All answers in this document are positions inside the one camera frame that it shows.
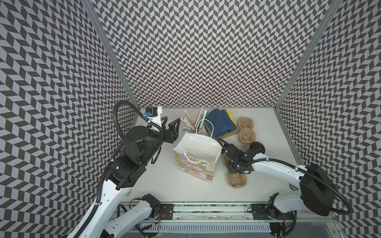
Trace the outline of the cartoon animal paper bag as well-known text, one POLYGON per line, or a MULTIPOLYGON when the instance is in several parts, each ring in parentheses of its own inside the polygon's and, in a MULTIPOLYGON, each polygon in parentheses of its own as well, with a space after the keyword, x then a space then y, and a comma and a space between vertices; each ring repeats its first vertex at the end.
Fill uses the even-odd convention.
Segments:
POLYGON ((213 180, 221 151, 221 145, 212 136, 197 132, 184 134, 173 149, 179 170, 208 183, 213 180))

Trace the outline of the black cup lid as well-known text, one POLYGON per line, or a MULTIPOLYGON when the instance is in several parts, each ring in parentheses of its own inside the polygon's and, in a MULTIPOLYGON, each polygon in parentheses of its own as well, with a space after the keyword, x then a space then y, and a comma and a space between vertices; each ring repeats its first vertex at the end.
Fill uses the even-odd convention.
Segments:
POLYGON ((266 152, 265 146, 262 143, 257 141, 250 144, 250 149, 253 149, 263 154, 266 152))

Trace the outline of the pulp cup carrier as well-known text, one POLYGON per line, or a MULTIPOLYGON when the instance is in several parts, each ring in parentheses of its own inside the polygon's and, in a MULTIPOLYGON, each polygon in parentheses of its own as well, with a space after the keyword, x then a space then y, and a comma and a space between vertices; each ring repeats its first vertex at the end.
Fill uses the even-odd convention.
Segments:
POLYGON ((247 179, 245 174, 229 172, 226 173, 227 182, 232 188, 243 188, 247 185, 247 179))

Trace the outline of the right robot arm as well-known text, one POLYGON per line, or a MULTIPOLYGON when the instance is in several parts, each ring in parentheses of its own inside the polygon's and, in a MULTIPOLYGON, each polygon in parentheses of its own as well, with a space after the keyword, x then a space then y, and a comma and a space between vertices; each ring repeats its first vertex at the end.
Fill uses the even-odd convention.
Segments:
POLYGON ((228 158, 226 165, 229 173, 265 173, 296 188, 285 194, 276 192, 269 198, 265 205, 268 218, 276 220, 279 216, 293 211, 311 211, 323 217, 328 216, 330 212, 347 216, 353 214, 354 209, 349 200, 338 191, 319 165, 294 165, 271 158, 263 153, 262 144, 242 151, 221 138, 217 138, 216 141, 221 146, 222 154, 228 158))

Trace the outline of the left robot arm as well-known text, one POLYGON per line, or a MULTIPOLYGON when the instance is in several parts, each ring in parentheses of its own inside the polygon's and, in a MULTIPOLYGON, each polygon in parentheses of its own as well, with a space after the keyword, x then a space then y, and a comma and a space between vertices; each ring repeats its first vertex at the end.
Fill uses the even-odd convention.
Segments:
POLYGON ((131 192, 148 164, 154 164, 164 143, 174 143, 179 136, 180 119, 167 124, 161 117, 161 107, 147 107, 142 113, 127 100, 118 102, 113 108, 113 121, 120 137, 120 144, 105 167, 96 198, 79 224, 68 234, 69 238, 121 238, 136 228, 146 238, 155 237, 146 230, 171 219, 169 208, 152 194, 138 199, 138 204, 126 209, 122 199, 131 192), (146 123, 123 132, 118 111, 122 105, 132 108, 146 123))

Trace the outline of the dark blue napkin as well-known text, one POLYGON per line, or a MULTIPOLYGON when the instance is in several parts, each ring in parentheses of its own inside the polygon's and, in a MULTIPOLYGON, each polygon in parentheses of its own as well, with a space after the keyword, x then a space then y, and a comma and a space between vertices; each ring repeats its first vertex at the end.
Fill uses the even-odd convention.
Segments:
POLYGON ((204 122, 212 137, 221 137, 238 129, 226 110, 212 110, 204 122))

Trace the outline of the cardboard napkin box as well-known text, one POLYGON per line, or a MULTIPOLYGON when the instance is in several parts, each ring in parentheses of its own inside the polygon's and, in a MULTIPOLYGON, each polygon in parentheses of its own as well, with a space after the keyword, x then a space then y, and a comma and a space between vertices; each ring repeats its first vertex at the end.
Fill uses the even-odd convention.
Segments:
POLYGON ((236 130, 234 130, 232 132, 227 132, 227 133, 225 133, 222 136, 218 136, 218 138, 220 138, 220 139, 226 139, 226 138, 229 138, 231 136, 237 135, 239 133, 239 131, 240 131, 240 129, 237 128, 236 130))

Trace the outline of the stack of pulp cup carriers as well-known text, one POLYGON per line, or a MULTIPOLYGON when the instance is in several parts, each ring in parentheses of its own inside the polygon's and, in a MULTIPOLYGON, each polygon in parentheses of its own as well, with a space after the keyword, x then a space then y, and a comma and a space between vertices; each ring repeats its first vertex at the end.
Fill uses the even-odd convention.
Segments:
POLYGON ((240 117, 238 120, 238 128, 239 141, 242 144, 252 144, 256 142, 256 134, 253 131, 254 121, 251 118, 240 117))

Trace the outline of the yellow napkin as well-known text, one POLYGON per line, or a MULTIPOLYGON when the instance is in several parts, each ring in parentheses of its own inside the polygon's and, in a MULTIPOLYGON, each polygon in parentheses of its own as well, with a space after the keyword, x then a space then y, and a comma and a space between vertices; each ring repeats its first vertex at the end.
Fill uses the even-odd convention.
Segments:
POLYGON ((226 111, 227 115, 229 116, 230 120, 231 120, 231 121, 234 123, 234 125, 236 126, 236 128, 239 128, 239 127, 237 126, 237 123, 236 123, 236 121, 234 120, 234 118, 233 118, 231 112, 230 112, 228 109, 226 109, 225 111, 226 111))

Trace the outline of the brown tea bottle yellow cap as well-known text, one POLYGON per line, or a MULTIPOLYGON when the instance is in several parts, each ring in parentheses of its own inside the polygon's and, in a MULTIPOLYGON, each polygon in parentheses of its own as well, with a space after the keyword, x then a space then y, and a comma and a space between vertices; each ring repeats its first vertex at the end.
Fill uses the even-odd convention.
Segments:
POLYGON ((290 189, 291 190, 293 190, 293 191, 296 191, 296 190, 299 190, 296 186, 294 186, 293 184, 289 184, 289 187, 290 187, 290 189))

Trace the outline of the metal base rail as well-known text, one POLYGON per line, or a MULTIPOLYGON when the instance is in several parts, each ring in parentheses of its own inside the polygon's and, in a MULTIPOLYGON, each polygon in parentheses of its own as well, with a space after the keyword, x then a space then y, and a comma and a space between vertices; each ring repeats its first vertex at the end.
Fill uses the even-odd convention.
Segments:
POLYGON ((103 238, 160 238, 165 234, 259 234, 266 238, 344 238, 334 218, 308 211, 271 218, 262 202, 162 202, 154 218, 127 224, 127 216, 141 214, 139 201, 120 203, 101 233, 103 238))

